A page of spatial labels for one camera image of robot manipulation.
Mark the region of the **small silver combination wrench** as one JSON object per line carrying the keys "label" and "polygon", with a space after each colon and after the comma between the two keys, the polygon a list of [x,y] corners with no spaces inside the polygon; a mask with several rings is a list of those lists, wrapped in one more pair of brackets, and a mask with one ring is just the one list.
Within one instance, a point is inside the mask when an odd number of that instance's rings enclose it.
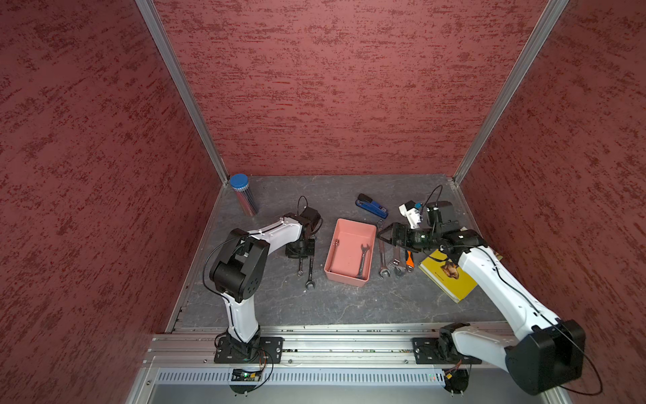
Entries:
{"label": "small silver combination wrench", "polygon": [[303,257],[299,258],[299,265],[298,265],[298,271],[297,271],[297,275],[299,277],[304,274],[304,269],[303,269],[304,264],[303,264],[303,262],[304,262],[304,258]]}

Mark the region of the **silver end wrench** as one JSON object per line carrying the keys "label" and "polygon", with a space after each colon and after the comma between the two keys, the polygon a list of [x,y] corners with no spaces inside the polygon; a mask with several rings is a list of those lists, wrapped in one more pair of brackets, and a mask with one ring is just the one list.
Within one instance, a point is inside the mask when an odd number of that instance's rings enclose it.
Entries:
{"label": "silver end wrench", "polygon": [[309,256],[308,279],[306,281],[306,289],[312,290],[316,288],[316,282],[313,279],[314,273],[314,256]]}

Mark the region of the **long silver combination wrench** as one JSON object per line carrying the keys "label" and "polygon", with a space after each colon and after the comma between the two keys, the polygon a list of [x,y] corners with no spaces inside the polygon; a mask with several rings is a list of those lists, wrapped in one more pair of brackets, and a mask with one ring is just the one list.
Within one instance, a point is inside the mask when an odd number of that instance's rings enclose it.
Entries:
{"label": "long silver combination wrench", "polygon": [[386,261],[386,252],[385,252],[385,242],[383,240],[378,241],[379,251],[380,251],[380,270],[379,276],[382,279],[390,277],[390,269]]}

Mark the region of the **pink plastic storage box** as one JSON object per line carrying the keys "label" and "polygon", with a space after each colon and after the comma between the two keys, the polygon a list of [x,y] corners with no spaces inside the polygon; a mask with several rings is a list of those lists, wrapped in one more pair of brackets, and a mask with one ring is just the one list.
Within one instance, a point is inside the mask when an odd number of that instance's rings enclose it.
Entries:
{"label": "pink plastic storage box", "polygon": [[[358,288],[365,286],[370,279],[376,233],[377,227],[374,224],[338,219],[324,265],[326,277],[330,281]],[[358,279],[362,244],[370,245],[370,252],[365,261],[364,279]]]}

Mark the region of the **orange handled adjustable wrench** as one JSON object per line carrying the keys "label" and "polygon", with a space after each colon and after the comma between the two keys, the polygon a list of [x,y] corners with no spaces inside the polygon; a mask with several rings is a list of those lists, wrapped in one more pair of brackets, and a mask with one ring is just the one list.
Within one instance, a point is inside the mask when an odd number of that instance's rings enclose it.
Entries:
{"label": "orange handled adjustable wrench", "polygon": [[412,273],[413,270],[415,269],[413,252],[409,250],[405,251],[405,268],[408,273]]}

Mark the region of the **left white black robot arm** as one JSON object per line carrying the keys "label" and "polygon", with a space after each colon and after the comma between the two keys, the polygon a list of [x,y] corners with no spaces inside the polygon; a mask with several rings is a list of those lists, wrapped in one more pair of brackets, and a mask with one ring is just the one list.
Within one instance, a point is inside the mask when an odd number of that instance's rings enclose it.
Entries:
{"label": "left white black robot arm", "polygon": [[215,286],[213,292],[225,303],[227,341],[245,360],[253,359],[260,348],[254,295],[268,256],[289,244],[305,242],[321,223],[318,210],[306,207],[299,214],[288,213],[257,230],[234,229],[219,248],[209,268],[209,279]]}

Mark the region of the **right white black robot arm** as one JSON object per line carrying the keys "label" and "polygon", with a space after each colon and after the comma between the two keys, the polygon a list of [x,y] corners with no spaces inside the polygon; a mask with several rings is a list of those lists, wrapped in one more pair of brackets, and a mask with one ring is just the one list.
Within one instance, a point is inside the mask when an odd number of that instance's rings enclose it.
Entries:
{"label": "right white black robot arm", "polygon": [[443,254],[446,263],[462,269],[486,293],[514,334],[504,338],[469,323],[449,324],[439,331],[438,358],[452,364],[469,357],[494,365],[532,396],[579,379],[586,357],[584,329],[532,296],[478,232],[459,224],[450,202],[433,204],[426,217],[426,228],[392,223],[377,238],[411,253]]}

